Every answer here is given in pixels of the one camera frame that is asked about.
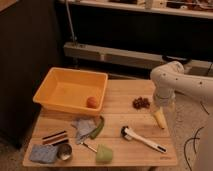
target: orange ball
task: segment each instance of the orange ball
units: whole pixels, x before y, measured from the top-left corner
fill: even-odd
[[[89,108],[97,108],[98,107],[98,101],[95,97],[88,97],[87,98],[87,107]]]

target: orange plastic bin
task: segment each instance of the orange plastic bin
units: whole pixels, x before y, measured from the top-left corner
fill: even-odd
[[[43,80],[33,101],[51,110],[95,116],[101,111],[107,80],[105,73],[54,67]],[[97,108],[87,107],[89,97],[95,97]]]

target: metal bowl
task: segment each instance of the metal bowl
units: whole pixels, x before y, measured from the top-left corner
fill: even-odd
[[[57,157],[61,160],[68,160],[72,156],[72,147],[69,144],[61,144],[58,147]]]

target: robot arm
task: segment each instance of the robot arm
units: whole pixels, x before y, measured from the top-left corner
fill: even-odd
[[[174,99],[177,90],[202,102],[213,102],[213,78],[185,75],[179,62],[170,62],[152,70],[155,83],[154,101],[164,106]]]
[[[175,98],[178,90],[199,101],[213,103],[213,78],[184,74],[179,62],[171,62],[152,70],[151,79],[155,83],[154,102],[165,106]],[[213,170],[213,115],[209,115],[201,141],[199,143],[193,171]]]

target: gray cloth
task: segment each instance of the gray cloth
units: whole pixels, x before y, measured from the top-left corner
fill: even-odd
[[[56,161],[58,147],[52,145],[33,145],[30,161],[51,164]]]
[[[76,144],[83,142],[89,134],[96,129],[96,125],[93,119],[78,119],[71,123],[77,129]]]

